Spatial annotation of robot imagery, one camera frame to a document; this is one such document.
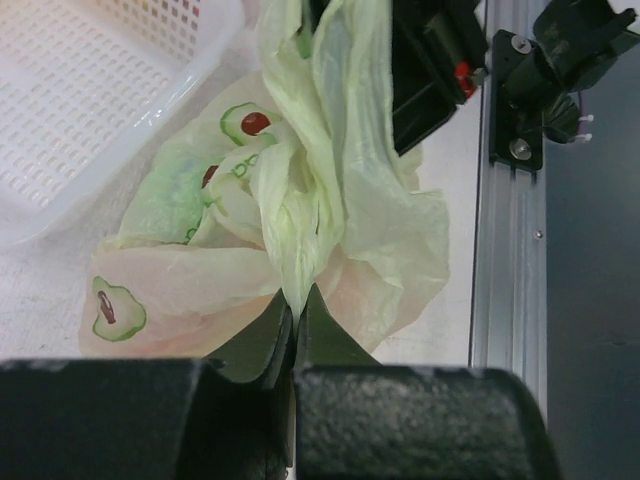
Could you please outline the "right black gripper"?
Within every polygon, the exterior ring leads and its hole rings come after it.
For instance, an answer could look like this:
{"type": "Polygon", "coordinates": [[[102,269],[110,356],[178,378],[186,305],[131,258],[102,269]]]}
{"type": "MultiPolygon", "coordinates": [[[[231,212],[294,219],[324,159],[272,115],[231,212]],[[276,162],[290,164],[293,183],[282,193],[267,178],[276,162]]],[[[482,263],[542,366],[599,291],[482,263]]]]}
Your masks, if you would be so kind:
{"type": "Polygon", "coordinates": [[[392,123],[403,155],[446,124],[488,74],[477,1],[392,3],[392,123]]]}

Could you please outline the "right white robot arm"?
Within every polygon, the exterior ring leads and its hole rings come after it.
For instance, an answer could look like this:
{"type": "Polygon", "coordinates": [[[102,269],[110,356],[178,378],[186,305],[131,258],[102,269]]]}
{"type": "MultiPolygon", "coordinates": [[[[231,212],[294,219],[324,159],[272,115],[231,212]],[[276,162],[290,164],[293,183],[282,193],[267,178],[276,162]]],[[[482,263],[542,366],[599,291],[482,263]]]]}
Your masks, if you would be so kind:
{"type": "Polygon", "coordinates": [[[632,8],[607,1],[551,1],[531,38],[486,36],[475,1],[392,4],[393,135],[404,154],[490,84],[492,161],[537,171],[542,141],[577,138],[581,112],[571,94],[593,87],[639,43],[632,8]]]}

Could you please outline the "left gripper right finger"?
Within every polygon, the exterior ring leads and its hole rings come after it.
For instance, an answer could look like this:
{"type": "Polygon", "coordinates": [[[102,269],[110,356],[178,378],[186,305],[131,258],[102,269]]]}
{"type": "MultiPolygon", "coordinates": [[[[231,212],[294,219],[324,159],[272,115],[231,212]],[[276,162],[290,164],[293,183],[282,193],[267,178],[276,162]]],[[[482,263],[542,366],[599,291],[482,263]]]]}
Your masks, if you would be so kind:
{"type": "Polygon", "coordinates": [[[494,368],[383,365],[331,316],[318,288],[293,370],[300,479],[556,479],[525,384],[494,368]]]}

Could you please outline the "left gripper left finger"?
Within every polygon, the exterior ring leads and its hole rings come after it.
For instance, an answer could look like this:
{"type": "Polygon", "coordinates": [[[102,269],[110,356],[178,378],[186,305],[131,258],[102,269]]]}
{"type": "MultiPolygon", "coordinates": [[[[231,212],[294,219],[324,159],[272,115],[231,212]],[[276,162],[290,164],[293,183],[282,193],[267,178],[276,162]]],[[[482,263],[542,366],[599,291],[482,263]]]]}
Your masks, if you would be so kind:
{"type": "Polygon", "coordinates": [[[5,479],[283,479],[293,320],[282,294],[203,358],[1,365],[5,479]]]}

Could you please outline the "green avocado print plastic bag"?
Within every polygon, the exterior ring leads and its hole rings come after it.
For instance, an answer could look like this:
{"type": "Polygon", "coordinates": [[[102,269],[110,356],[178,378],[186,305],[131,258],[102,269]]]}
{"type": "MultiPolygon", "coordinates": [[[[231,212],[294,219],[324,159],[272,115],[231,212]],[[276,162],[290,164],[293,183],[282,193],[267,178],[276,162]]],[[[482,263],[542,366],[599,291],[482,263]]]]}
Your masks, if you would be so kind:
{"type": "Polygon", "coordinates": [[[309,31],[267,1],[258,27],[261,69],[160,147],[93,255],[82,353],[203,356],[313,287],[373,350],[448,282],[446,200],[394,147],[391,4],[333,1],[309,31]]]}

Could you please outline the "white plastic basket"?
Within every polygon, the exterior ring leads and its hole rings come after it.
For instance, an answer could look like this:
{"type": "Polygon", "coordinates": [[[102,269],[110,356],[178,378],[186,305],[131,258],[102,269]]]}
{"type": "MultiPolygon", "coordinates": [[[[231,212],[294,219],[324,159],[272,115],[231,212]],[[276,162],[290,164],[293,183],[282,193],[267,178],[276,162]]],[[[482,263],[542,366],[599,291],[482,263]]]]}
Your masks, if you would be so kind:
{"type": "Polygon", "coordinates": [[[1,5],[1,244],[90,206],[243,28],[239,1],[1,5]]]}

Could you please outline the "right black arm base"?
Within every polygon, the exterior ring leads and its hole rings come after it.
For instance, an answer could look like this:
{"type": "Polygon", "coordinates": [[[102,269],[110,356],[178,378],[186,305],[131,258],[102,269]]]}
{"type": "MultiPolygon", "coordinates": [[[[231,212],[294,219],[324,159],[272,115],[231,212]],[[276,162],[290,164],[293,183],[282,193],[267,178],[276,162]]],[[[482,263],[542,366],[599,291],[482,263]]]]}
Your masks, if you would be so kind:
{"type": "Polygon", "coordinates": [[[507,30],[491,46],[488,153],[492,163],[531,174],[543,166],[541,88],[535,42],[507,30]]]}

